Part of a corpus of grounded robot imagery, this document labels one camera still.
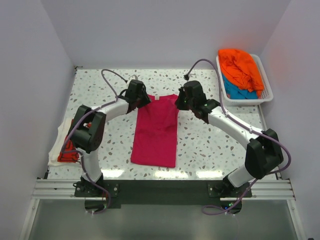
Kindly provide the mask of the magenta t shirt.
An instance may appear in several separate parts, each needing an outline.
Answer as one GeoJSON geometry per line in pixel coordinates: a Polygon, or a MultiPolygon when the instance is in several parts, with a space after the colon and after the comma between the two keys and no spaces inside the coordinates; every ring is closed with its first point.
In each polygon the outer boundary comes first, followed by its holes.
{"type": "Polygon", "coordinates": [[[133,164],[175,168],[178,113],[176,94],[150,96],[151,103],[137,112],[130,161],[133,164]]]}

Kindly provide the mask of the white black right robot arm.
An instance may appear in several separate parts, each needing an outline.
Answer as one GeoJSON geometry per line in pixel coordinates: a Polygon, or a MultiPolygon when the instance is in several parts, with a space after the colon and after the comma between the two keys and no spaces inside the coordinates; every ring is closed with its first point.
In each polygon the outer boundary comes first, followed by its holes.
{"type": "Polygon", "coordinates": [[[244,184],[264,178],[283,162],[274,130],[263,131],[234,116],[217,100],[208,99],[198,81],[188,81],[179,88],[175,105],[179,110],[192,111],[196,118],[224,131],[245,149],[244,164],[222,180],[220,188],[227,196],[235,196],[244,184]]]}

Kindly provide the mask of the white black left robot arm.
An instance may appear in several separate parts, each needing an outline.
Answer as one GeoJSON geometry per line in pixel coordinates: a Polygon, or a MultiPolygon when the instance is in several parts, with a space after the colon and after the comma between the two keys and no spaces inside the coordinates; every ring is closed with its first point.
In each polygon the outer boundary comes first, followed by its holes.
{"type": "Polygon", "coordinates": [[[151,103],[146,86],[140,80],[131,80],[123,92],[124,95],[117,95],[114,101],[98,107],[81,105],[65,139],[66,143],[72,142],[74,152],[80,157],[81,181],[87,183],[85,189],[92,196],[99,196],[104,190],[98,150],[103,140],[106,122],[151,103]]]}

